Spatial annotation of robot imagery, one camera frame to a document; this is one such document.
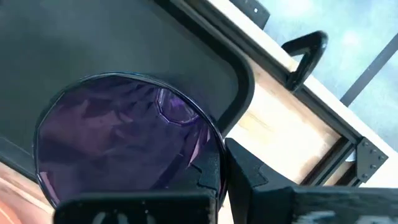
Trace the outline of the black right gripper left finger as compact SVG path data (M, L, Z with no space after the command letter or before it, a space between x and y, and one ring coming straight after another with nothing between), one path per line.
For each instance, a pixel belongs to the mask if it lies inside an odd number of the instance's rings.
M85 194L62 203L54 224L210 224L218 219L220 150L206 146L163 190Z

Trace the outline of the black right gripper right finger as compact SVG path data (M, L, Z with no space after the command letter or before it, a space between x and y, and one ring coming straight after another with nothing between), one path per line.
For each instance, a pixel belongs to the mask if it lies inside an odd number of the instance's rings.
M397 223L397 189L297 185L234 139L225 145L235 223Z

